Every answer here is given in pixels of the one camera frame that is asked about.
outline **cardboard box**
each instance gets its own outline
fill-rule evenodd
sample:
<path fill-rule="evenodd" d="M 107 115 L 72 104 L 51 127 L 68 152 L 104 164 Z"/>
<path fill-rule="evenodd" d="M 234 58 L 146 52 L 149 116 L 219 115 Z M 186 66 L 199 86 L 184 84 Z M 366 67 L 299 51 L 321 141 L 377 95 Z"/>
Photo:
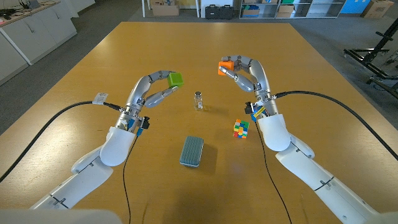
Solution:
<path fill-rule="evenodd" d="M 178 6 L 152 6 L 154 16 L 178 16 L 180 8 Z"/>
<path fill-rule="evenodd" d="M 273 4 L 277 4 L 278 0 L 262 0 L 261 3 L 273 3 Z"/>
<path fill-rule="evenodd" d="M 394 3 L 392 1 L 371 0 L 362 12 L 363 18 L 381 18 Z"/>
<path fill-rule="evenodd" d="M 294 11 L 294 5 L 281 5 L 279 6 L 277 18 L 289 18 Z"/>
<path fill-rule="evenodd" d="M 242 17 L 257 17 L 259 16 L 260 9 L 243 9 Z"/>
<path fill-rule="evenodd" d="M 163 0 L 150 0 L 152 6 L 163 6 Z"/>

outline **black metal frame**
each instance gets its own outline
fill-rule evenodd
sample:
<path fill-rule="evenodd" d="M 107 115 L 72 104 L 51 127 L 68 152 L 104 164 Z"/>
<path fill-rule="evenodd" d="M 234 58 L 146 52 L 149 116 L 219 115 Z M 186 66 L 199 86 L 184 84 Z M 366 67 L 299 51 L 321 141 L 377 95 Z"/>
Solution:
<path fill-rule="evenodd" d="M 377 66 L 373 65 L 371 62 L 373 61 L 374 58 L 376 58 L 377 54 L 379 52 L 388 52 L 389 50 L 383 49 L 385 44 L 389 41 L 392 41 L 392 36 L 397 32 L 398 30 L 398 18 L 392 23 L 392 25 L 386 30 L 384 34 L 380 32 L 376 32 L 377 35 L 382 36 L 383 38 L 380 40 L 380 42 L 375 46 L 373 49 L 344 49 L 345 57 L 347 55 L 351 56 L 353 59 L 355 59 L 357 62 L 368 68 L 370 71 L 372 71 L 378 78 L 382 80 L 398 80 L 398 76 L 390 76 Z M 359 53 L 367 52 L 367 54 L 363 57 Z M 381 88 L 385 89 L 388 91 L 391 95 L 393 95 L 395 98 L 398 99 L 398 82 L 392 86 L 389 87 L 383 83 L 381 83 L 379 80 L 376 80 L 375 78 L 370 78 L 366 83 L 370 84 L 374 82 L 375 84 L 379 85 Z"/>

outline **orange block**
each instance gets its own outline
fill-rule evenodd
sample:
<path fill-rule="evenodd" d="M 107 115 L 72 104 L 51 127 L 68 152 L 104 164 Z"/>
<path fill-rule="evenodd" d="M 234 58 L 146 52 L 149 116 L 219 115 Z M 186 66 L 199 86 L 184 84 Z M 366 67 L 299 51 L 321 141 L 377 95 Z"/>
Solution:
<path fill-rule="evenodd" d="M 218 74 L 219 75 L 225 75 L 224 73 L 222 73 L 221 71 L 220 71 L 220 66 L 224 66 L 224 67 L 226 67 L 227 69 L 229 69 L 229 70 L 234 70 L 234 62 L 233 61 L 227 61 L 227 62 L 218 62 Z"/>

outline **blue sponge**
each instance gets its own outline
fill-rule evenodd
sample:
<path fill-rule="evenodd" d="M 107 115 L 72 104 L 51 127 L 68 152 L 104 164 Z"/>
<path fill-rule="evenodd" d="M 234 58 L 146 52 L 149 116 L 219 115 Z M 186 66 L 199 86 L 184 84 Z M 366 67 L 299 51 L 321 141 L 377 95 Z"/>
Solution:
<path fill-rule="evenodd" d="M 180 163 L 184 166 L 198 167 L 203 143 L 202 138 L 188 136 L 182 148 Z"/>

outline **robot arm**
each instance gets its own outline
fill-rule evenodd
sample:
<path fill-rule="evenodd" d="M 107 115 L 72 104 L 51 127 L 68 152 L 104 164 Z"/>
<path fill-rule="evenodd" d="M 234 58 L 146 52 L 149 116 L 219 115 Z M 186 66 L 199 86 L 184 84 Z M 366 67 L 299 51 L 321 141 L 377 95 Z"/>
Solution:
<path fill-rule="evenodd" d="M 266 74 L 257 60 L 244 56 L 223 57 L 222 60 L 232 60 L 234 70 L 243 68 L 252 75 L 254 83 L 250 84 L 258 102 L 247 103 L 246 112 L 257 116 L 254 119 L 259 123 L 267 147 L 278 152 L 276 158 L 284 167 L 314 190 L 341 222 L 365 223 L 379 215 L 334 175 L 318 165 L 313 160 L 315 155 L 312 149 L 287 131 L 284 118 L 278 113 L 275 98 L 270 95 L 271 89 Z M 238 75 L 225 67 L 219 69 L 231 78 Z M 262 107 L 264 112 L 256 113 Z"/>
<path fill-rule="evenodd" d="M 152 83 L 167 78 L 171 71 L 158 71 L 142 77 L 132 90 L 126 108 L 115 127 L 110 127 L 105 143 L 80 158 L 72 167 L 72 176 L 54 188 L 30 209 L 68 209 L 103 184 L 112 174 L 112 166 L 120 165 L 126 158 L 129 148 L 142 129 L 149 126 L 147 117 L 138 116 L 143 105 L 152 108 L 178 87 L 171 86 L 165 91 L 144 99 Z"/>

